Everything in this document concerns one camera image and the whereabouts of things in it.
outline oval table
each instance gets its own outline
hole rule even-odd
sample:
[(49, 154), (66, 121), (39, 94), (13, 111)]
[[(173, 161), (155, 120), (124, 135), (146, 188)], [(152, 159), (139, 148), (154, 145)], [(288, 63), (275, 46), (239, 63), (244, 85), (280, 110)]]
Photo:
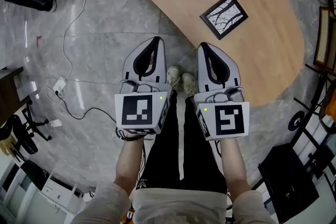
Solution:
[(219, 0), (152, 1), (195, 47), (208, 42), (237, 63), (251, 106), (278, 97), (301, 69), (304, 41), (288, 0), (237, 0), (248, 18), (221, 40), (200, 18)]

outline framed picture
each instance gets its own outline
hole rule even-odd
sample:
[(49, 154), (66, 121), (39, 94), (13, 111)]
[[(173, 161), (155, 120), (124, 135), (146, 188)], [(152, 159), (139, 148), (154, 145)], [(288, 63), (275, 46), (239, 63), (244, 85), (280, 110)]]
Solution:
[(200, 17), (219, 40), (248, 18), (237, 0), (220, 0)]

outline white shirt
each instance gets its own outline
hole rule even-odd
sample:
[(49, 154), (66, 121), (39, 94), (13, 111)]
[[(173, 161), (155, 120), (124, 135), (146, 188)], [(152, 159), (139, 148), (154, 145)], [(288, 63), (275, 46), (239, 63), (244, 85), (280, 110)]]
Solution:
[[(130, 209), (126, 192), (116, 184), (97, 188), (94, 199), (71, 224), (118, 224)], [(210, 191), (163, 188), (138, 189), (134, 194), (134, 224), (225, 223), (226, 195)], [(273, 224), (261, 193), (250, 190), (233, 204), (237, 224)]]

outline floor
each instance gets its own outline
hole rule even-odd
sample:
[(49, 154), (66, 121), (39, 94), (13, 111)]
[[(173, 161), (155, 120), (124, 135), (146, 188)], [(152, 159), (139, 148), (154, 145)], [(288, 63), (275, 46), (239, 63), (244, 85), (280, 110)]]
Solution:
[[(39, 151), (31, 159), (60, 179), (78, 182), (84, 190), (100, 180), (114, 178), (123, 142), (115, 136), (115, 124), (106, 115), (93, 111), (82, 121), (72, 119), (46, 89), (70, 70), (62, 52), (62, 35), (84, 0), (57, 1), (54, 13), (0, 1), (0, 67), (24, 66), (23, 80), (35, 81), (39, 90), (38, 99), (33, 99), (34, 118), (47, 116), (62, 121), (62, 127), (41, 128), (52, 140), (45, 142), (35, 137)], [(289, 1), (304, 36), (304, 60), (312, 64), (320, 4), (317, 0)], [(184, 71), (194, 72), (195, 48), (150, 0), (87, 0), (82, 15), (65, 38), (65, 53), (73, 63), (64, 93), (71, 112), (82, 116), (88, 108), (97, 106), (114, 115), (114, 95), (120, 90), (126, 56), (139, 43), (155, 35), (164, 39), (167, 66), (178, 64)], [(250, 134), (239, 139), (251, 184), (260, 178), (257, 166), (270, 149), (294, 135), (287, 125), (301, 107), (293, 97), (307, 103), (316, 80), (316, 75), (302, 66), (294, 83), (274, 102), (251, 109)], [(178, 102), (183, 137), (183, 95)]]

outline sleeve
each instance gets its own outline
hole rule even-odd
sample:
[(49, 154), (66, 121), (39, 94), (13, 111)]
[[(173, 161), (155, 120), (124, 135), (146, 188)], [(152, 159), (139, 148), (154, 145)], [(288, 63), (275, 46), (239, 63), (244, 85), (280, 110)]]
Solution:
[(256, 190), (239, 195), (232, 210), (237, 224), (275, 224), (264, 206), (263, 196)]
[(71, 224), (119, 224), (131, 208), (125, 190), (116, 184), (98, 186), (94, 198)]

